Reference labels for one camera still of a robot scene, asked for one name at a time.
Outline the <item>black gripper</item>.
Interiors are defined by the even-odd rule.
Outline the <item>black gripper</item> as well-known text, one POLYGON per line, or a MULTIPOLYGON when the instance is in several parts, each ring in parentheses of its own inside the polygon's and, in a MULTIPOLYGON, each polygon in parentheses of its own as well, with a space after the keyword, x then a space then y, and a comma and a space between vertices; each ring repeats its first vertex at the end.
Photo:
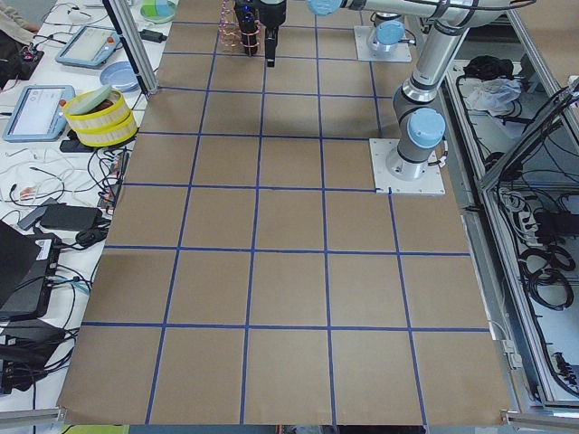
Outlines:
POLYGON ((252 0, 235 0, 234 12, 238 21, 255 21, 257 12, 252 0))
POLYGON ((278 31, 286 21, 286 0, 258 0, 256 2, 259 20, 265 28, 265 56, 275 57, 278 44, 278 31))

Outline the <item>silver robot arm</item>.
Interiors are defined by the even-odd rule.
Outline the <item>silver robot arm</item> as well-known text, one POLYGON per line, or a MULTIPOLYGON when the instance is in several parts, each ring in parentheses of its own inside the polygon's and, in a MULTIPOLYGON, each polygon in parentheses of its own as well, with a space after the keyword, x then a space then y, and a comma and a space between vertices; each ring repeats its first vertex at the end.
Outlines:
POLYGON ((441 143, 446 124, 432 102, 466 32, 488 24, 509 6, 508 1, 308 1, 315 15, 346 8, 433 19, 433 25, 412 75, 394 94, 401 138, 385 159, 394 177, 414 181, 423 176, 433 149, 441 143))
MULTIPOLYGON (((257 32, 260 22, 265 26, 266 40, 277 46, 279 27, 286 21, 286 1, 235 1, 234 12, 241 32, 241 42, 248 55, 257 52, 257 32)), ((405 30, 401 16, 395 14, 387 17, 375 15, 375 27, 379 29, 379 42, 400 42, 405 30)))

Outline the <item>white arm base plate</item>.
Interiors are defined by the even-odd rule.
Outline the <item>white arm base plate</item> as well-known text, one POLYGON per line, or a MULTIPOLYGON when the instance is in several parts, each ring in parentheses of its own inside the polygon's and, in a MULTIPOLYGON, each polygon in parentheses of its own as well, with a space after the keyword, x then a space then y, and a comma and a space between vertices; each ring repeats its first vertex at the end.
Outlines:
POLYGON ((377 26, 355 26, 356 53, 359 61, 409 63, 412 56, 405 39, 405 26, 397 21, 377 26))
POLYGON ((399 195, 445 195, 441 169, 434 150, 421 163, 409 163, 398 153, 398 139, 369 140, 375 192, 399 195))

